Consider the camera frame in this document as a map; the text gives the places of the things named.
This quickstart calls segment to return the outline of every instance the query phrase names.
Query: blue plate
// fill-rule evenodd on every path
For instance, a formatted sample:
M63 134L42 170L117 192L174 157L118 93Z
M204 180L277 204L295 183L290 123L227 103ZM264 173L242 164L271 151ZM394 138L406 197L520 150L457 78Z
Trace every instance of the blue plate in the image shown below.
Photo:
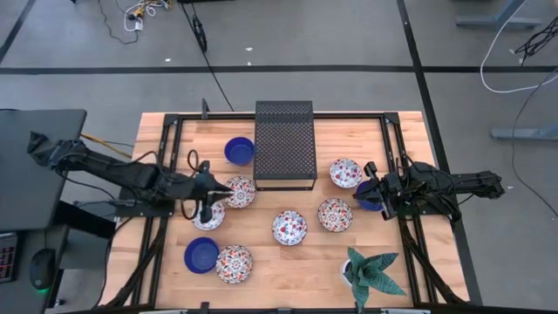
M357 187L357 194L364 191L369 184L370 184L369 181L364 181L360 183ZM362 201L359 199L357 199L357 203L360 206L360 208L370 210L370 211L380 211L384 209L382 203L373 203L371 201Z
M250 163L254 156L254 143L245 137L237 137L230 140L225 146L225 157L238 166Z
M188 244L184 252L184 264L196 274L205 274L217 263L219 247L208 237L199 237Z

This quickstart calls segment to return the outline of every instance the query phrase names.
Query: metal mesh box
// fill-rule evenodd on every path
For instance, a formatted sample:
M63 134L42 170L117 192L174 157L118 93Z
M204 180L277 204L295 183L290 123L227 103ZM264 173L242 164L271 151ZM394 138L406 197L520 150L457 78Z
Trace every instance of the metal mesh box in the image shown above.
M312 102L257 101L256 188L260 191L311 190L316 178Z

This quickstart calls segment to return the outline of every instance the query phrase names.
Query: succulent plant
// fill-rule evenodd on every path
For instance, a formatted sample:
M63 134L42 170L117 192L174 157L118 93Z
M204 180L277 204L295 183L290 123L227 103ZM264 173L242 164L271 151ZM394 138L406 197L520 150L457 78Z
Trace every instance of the succulent plant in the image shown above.
M395 261L398 253L387 253L364 258L356 250L349 248L348 254L350 269L345 271L343 275L352 285L352 294L357 301L359 313L363 310L364 304L368 300L370 293L368 287L391 295L406 296L406 293L399 288L393 279L384 273L384 270Z

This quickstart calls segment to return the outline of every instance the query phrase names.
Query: wooden table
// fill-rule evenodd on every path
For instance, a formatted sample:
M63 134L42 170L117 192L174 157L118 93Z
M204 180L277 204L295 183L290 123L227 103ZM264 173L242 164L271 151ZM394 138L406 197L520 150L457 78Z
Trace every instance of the wooden table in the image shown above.
M150 150L157 151L164 115L143 114L134 158ZM434 164L422 113L401 112L399 118L407 153L414 160ZM168 223L156 308L197 309L204 301L210 302L210 308L228 309L351 308L354 307L354 298L350 287L341 280L340 273L341 265L347 259L348 247L356 248L364 256L400 253L386 273L407 292L407 297L371 290L367 307L412 306L397 220L386 222L381 214L358 208L350 196L354 193L353 189L336 187L329 176L330 163L341 157L351 158L361 166L373 160L378 166L378 175L388 172L379 122L316 119L315 129L318 178L313 191L258 192L247 208L227 208L223 224L212 231L196 229L176 208ZM182 128L177 171L191 172L186 156L188 150L194 148L201 160L211 162L210 171L219 182L224 183L236 175L251 178L251 164L237 167L224 158L223 148L235 136L253 139L254 121L187 121ZM173 139L169 137L169 146ZM393 134L391 141L397 151ZM329 232L317 220L318 206L330 197L341 198L353 208L354 221L343 233ZM309 226L303 242L294 247L280 245L271 234L274 217L287 209L302 214ZM468 299L450 223L440 215L423 216L422 222L432 265L459 297ZM144 219L136 218L116 235L102 304L113 298L136 267L143 226ZM254 269L248 280L233 285L222 282L214 271L205 275L191 273L184 265L184 250L198 236L212 237L221 248L229 244L245 246L254 258ZM422 269L418 263L415 265L422 301L427 302ZM146 301L150 274L148 270L144 277L143 302Z

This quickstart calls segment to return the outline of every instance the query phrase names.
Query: black floor stripe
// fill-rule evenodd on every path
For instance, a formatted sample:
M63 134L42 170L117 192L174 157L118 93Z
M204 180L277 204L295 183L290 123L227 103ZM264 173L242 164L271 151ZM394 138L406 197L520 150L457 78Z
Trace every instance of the black floor stripe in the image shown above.
M273 72L414 72L410 65L226 65L212 66L215 73ZM168 74L210 73L204 66L0 68L0 74Z
M551 73L557 65L485 66L484 73ZM423 66L424 73L479 73L479 66Z
M485 73L552 72L556 66L485 66ZM215 73L282 73L282 72L384 72L415 73L411 65L224 65L214 66ZM478 66L422 66L423 73L479 73ZM84 75L84 74L173 74L210 73L206 66L141 67L67 67L12 68L0 67L0 75Z
M414 35L412 34L411 21L409 20L404 0L398 0L398 8L405 31L405 37L407 39L407 45L409 46L409 52L411 53L415 75L417 77L420 97L422 98L422 103L425 107L426 120L428 121L430 135L432 136L436 159L438 161L439 168L449 173L450 169L446 158L446 151L444 150L444 143L442 142L442 137L439 132L438 121L436 120L436 114L432 105L432 99L430 98L430 92L428 91L428 85L426 83L425 74L420 62L417 44L415 42ZM455 234L455 241L458 244L457 249L459 252L459 259L461 261L461 267L463 269L469 298L473 304L482 305L479 283L474 272L473 259L471 258L471 252L469 251L469 244L466 239L466 233L463 228L462 221L459 221L459 223L454 226L453 233Z
M25 5L24 10L21 12L19 17L17 18L17 21L14 24L14 27L11 29L10 34L8 35L6 40L3 42L2 47L0 47L0 64L2 63L4 57L6 57L6 54L8 54L8 50L10 49L11 45L14 43L14 40L16 40L16 36L17 36L19 30L21 29L21 27L23 26L23 24L25 22L25 19L29 15L29 12L33 8L33 5L35 4L35 1L36 0L27 0L27 4Z

